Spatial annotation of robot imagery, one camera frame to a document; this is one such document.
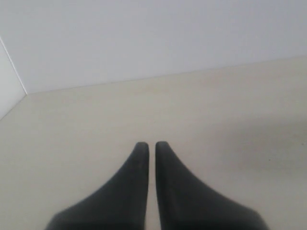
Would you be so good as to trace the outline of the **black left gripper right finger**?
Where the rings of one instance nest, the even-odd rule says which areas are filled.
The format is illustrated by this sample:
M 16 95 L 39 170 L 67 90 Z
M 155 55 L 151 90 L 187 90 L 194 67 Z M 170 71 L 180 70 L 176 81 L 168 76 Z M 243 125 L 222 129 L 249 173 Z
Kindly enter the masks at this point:
M 267 230 L 255 210 L 214 191 L 178 158 L 168 142 L 155 145 L 155 180 L 163 230 Z

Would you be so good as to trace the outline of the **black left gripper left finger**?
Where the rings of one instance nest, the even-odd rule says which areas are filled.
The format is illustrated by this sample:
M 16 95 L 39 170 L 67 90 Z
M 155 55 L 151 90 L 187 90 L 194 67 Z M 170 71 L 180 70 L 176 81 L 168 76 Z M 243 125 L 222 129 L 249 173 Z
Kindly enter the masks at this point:
M 143 230 L 149 184 L 149 146 L 136 143 L 115 175 L 93 194 L 57 213 L 48 230 Z

